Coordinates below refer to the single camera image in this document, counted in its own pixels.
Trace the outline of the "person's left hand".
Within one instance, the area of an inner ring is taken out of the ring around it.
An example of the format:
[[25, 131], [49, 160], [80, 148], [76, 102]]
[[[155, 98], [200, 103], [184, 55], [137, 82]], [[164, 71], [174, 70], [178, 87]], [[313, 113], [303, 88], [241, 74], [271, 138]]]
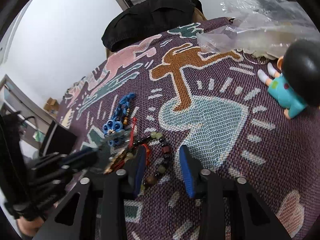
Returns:
[[16, 220], [16, 223], [22, 237], [33, 238], [44, 224], [44, 220], [42, 217], [37, 217], [32, 221], [28, 221], [24, 217], [20, 217]]

